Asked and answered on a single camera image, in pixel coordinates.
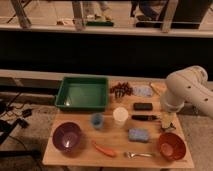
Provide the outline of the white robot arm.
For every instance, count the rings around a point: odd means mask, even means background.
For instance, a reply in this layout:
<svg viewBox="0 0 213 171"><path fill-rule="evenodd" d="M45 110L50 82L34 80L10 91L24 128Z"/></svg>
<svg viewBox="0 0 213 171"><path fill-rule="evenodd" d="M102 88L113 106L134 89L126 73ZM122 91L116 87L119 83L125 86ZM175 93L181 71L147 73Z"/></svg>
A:
<svg viewBox="0 0 213 171"><path fill-rule="evenodd" d="M170 128L174 114L184 107L185 102L213 118L213 92L204 86L207 80L207 71L201 66L187 67L166 77L166 90L160 96L161 127L164 130Z"/></svg>

